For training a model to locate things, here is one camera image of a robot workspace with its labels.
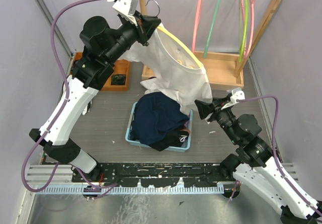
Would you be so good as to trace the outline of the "yellow hanger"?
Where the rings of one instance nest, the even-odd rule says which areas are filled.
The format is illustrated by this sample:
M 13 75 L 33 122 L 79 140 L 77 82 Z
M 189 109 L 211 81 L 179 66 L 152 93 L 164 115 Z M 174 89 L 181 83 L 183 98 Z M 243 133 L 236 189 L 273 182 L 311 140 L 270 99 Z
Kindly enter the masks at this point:
M 153 33 L 159 52 L 163 52 L 170 61 L 189 69 L 204 69 L 204 65 L 193 54 L 193 52 L 175 35 L 169 32 L 162 23 L 158 25 Z

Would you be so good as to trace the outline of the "black printed t shirt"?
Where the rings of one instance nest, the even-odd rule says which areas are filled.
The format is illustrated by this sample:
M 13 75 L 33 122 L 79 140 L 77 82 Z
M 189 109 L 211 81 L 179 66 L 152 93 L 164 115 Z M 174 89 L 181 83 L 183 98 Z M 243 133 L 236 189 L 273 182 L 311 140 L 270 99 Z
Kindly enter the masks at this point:
M 169 147 L 182 147 L 184 142 L 190 136 L 190 130 L 187 128 L 178 128 L 169 131 L 164 139 L 150 144 L 149 146 L 159 152 L 169 148 Z

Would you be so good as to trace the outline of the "white t shirt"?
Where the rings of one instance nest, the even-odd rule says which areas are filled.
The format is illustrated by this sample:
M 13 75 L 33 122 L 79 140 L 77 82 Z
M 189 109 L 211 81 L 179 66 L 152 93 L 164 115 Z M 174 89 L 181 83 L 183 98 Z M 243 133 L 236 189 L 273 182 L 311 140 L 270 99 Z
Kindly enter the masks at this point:
M 120 58 L 141 62 L 154 73 L 154 78 L 141 81 L 145 93 L 162 92 L 180 105 L 182 113 L 196 110 L 195 100 L 212 102 L 212 90 L 206 69 L 189 69 L 170 61 L 159 48 L 155 39 L 148 46 L 134 43 Z

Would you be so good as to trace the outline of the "navy blue t shirt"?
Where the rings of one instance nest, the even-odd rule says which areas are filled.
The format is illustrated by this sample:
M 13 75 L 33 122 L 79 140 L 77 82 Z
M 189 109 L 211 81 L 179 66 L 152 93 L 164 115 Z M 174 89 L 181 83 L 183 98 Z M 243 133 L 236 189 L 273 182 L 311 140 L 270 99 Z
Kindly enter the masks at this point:
M 180 111 L 180 105 L 161 92 L 141 97 L 135 106 L 132 134 L 141 144 L 150 145 L 164 139 L 166 134 L 184 128 L 189 114 Z

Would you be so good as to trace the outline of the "salmon pink hanger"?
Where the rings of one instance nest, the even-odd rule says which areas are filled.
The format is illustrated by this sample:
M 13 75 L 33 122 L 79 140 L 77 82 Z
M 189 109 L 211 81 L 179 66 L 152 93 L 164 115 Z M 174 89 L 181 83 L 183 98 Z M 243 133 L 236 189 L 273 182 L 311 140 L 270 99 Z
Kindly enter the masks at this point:
M 195 21 L 194 21 L 194 28 L 193 28 L 193 38 L 192 38 L 193 53 L 195 52 L 195 48 L 196 48 L 197 32 L 198 32 L 198 26 L 199 26 L 200 17 L 201 17 L 202 4 L 203 4 L 203 0 L 198 0 Z

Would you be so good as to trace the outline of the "mint green hanger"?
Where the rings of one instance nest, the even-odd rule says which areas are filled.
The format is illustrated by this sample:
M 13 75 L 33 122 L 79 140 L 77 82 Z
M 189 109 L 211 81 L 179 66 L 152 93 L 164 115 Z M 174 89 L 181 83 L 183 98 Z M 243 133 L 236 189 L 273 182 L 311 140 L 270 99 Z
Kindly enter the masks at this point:
M 206 45 L 205 45 L 204 52 L 203 52 L 203 58 L 206 58 L 207 54 L 208 54 L 208 49 L 209 49 L 209 45 L 211 42 L 212 33 L 214 30 L 214 26 L 215 26 L 217 14 L 219 11 L 220 3 L 221 3 L 221 0 L 217 0 L 216 5 L 215 5 L 215 9 L 214 9 L 214 13 L 213 13 L 213 17 L 212 17 L 212 21 L 211 21 L 211 25 L 210 25 L 210 29 L 209 29 L 209 34 L 208 34 Z

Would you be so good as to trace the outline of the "lime green hanger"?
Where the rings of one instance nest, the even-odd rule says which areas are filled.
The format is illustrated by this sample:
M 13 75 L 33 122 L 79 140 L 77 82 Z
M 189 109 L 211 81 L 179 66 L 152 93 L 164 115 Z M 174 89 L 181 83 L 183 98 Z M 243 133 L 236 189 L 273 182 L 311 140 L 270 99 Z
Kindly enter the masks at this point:
M 240 13 L 238 18 L 238 30 L 239 30 L 239 58 L 238 61 L 242 62 L 244 56 L 246 55 L 247 46 L 247 31 L 249 23 L 249 9 L 250 0 L 239 0 L 238 1 Z

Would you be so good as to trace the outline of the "pink plastic hanger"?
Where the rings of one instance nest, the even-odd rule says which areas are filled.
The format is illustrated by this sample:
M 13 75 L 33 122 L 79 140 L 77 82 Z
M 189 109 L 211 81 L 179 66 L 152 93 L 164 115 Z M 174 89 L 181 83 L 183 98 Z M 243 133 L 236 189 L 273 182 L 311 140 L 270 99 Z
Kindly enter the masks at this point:
M 254 27 L 255 27 L 255 1 L 250 0 L 250 9 L 249 9 L 249 23 L 248 23 L 248 31 L 247 31 L 247 46 L 246 46 L 246 55 L 243 60 L 250 54 L 251 46 L 253 44 L 254 39 Z

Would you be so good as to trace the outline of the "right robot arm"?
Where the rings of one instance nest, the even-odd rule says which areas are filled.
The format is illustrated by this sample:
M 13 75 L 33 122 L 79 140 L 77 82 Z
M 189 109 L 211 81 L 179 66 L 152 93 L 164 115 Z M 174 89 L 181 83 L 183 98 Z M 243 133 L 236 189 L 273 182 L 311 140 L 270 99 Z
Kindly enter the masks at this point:
M 213 98 L 212 103 L 195 101 L 201 119 L 217 122 L 229 140 L 237 145 L 220 163 L 223 179 L 235 179 L 248 186 L 279 214 L 282 223 L 318 223 L 321 201 L 307 194 L 285 170 L 275 146 L 259 137 L 261 127 L 252 114 L 235 117 L 232 95 Z

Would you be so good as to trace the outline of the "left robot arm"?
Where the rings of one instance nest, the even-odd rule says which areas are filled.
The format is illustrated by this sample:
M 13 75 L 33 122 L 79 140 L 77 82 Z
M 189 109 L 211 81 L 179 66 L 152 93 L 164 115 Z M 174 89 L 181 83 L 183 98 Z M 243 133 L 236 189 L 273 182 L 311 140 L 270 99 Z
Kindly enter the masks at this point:
M 88 19 L 80 33 L 84 50 L 72 70 L 72 78 L 56 109 L 40 129 L 31 129 L 29 136 L 43 146 L 47 155 L 62 164 L 71 164 L 82 171 L 90 182 L 100 178 L 101 167 L 73 140 L 70 133 L 84 108 L 102 89 L 114 72 L 114 63 L 134 43 L 148 46 L 148 40 L 160 25 L 158 17 L 135 12 L 135 24 L 120 18 L 118 29 L 109 27 L 101 16 Z

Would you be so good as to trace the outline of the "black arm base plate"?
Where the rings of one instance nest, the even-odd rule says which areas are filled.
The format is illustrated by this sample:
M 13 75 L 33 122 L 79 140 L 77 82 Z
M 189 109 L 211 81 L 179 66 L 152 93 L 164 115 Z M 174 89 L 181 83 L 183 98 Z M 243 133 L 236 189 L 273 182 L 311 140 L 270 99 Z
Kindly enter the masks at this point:
M 117 187 L 164 188 L 176 187 L 183 182 L 189 187 L 216 187 L 217 184 L 234 183 L 231 176 L 221 173 L 218 163 L 99 163 L 93 176 L 80 174 L 75 167 L 72 170 L 72 182 L 92 184 L 102 187 L 116 184 Z

